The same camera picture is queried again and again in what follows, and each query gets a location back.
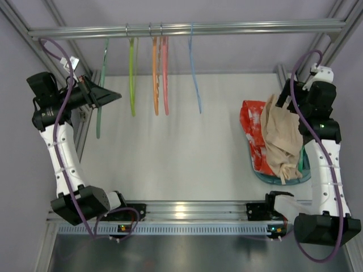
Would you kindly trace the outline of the beige trousers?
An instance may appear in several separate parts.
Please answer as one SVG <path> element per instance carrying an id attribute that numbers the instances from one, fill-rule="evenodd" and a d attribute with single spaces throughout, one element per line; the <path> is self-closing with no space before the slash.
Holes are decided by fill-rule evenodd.
<path id="1" fill-rule="evenodd" d="M 260 123 L 267 163 L 283 182 L 284 179 L 302 177 L 298 171 L 298 160 L 303 139 L 298 131 L 298 115 L 287 110 L 287 104 L 277 107 L 277 99 L 278 96 L 273 94 L 266 101 Z"/>

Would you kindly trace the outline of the teal green hanger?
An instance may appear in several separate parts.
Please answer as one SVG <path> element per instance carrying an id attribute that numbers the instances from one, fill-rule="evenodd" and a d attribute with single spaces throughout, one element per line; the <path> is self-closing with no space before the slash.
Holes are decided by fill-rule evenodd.
<path id="1" fill-rule="evenodd" d="M 100 74 L 100 86 L 104 87 L 105 82 L 105 74 L 107 70 L 107 59 L 108 59 L 108 48 L 109 48 L 109 39 L 105 40 L 104 43 L 104 55 L 103 55 L 103 63 Z M 96 137 L 100 139 L 101 137 L 101 121 L 102 121 L 102 107 L 97 110 L 97 118 L 96 118 Z"/>

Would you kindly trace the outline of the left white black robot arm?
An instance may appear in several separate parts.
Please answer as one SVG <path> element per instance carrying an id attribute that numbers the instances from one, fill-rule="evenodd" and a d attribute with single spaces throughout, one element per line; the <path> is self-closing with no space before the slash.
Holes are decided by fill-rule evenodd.
<path id="1" fill-rule="evenodd" d="M 52 161 L 57 190 L 52 210 L 68 223 L 77 226 L 84 220 L 126 207 L 118 191 L 105 192 L 87 183 L 74 143 L 71 122 L 73 110 L 84 105 L 101 107 L 121 98 L 86 76 L 80 76 L 71 92 L 57 87 L 55 76 L 42 72 L 27 78 L 35 94 L 32 123 L 44 140 Z"/>

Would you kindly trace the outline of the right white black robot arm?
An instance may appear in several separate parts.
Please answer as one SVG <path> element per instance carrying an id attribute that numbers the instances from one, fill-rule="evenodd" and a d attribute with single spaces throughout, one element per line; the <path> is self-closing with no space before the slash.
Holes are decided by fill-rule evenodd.
<path id="1" fill-rule="evenodd" d="M 345 202 L 340 174 L 340 126 L 331 118 L 336 87 L 317 80 L 310 86 L 288 79 L 276 105 L 298 117 L 310 165 L 312 201 L 298 203 L 292 194 L 274 192 L 273 209 L 293 223 L 299 243 L 342 246 L 358 235 L 361 222 L 354 219 Z"/>

